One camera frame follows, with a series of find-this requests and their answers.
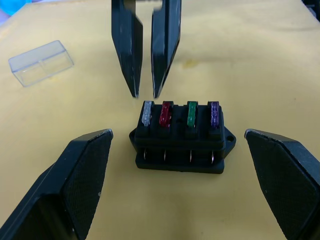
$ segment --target blade fuse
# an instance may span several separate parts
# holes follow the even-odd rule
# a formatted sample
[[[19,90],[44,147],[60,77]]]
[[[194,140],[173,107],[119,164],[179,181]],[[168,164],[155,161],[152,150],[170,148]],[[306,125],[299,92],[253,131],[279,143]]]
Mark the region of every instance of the blade fuse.
[[[150,125],[151,106],[152,106],[152,101],[144,101],[144,108],[143,108],[141,121],[145,127],[148,127]]]
[[[197,102],[190,101],[188,103],[189,111],[188,111],[188,119],[187,119],[187,126],[189,128],[194,128],[196,123],[196,109],[197,109]]]
[[[218,101],[211,102],[210,123],[211,123],[211,127],[215,129],[219,127],[219,102]]]
[[[162,104],[161,109],[161,115],[159,118],[159,124],[163,128],[169,128],[170,127],[170,121],[171,121],[171,112],[170,112],[171,103],[170,102],[164,102]]]

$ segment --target stain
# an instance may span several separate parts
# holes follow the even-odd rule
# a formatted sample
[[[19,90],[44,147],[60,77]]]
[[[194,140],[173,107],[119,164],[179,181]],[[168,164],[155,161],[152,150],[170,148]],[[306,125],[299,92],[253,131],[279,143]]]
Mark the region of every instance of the stain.
[[[194,60],[194,59],[188,59],[187,61],[185,61],[182,64],[182,67],[184,69],[190,69],[190,68],[194,68],[195,66],[197,66],[199,64],[199,61]]]

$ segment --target yellow cloth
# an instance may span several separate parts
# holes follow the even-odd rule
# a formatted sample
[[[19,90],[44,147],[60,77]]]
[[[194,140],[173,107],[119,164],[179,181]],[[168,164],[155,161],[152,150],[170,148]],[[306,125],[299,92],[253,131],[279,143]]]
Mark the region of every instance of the yellow cloth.
[[[320,158],[320,24],[300,0],[183,0],[181,41],[155,102],[220,101],[237,143],[222,175],[138,169],[129,132],[152,99],[151,3],[140,98],[132,99],[105,0],[29,4],[0,28],[0,225],[68,142],[111,128],[88,240],[284,240],[257,180],[247,128]],[[23,88],[8,59],[60,40],[74,67]]]

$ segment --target red fuse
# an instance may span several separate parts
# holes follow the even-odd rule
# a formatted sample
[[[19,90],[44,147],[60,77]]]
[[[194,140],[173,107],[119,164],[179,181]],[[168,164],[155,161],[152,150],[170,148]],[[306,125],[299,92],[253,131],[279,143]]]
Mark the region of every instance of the red fuse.
[[[164,102],[162,104],[161,109],[161,115],[159,118],[159,124],[163,128],[169,128],[170,127],[170,121],[171,121],[171,112],[170,112],[171,103],[170,102]]]

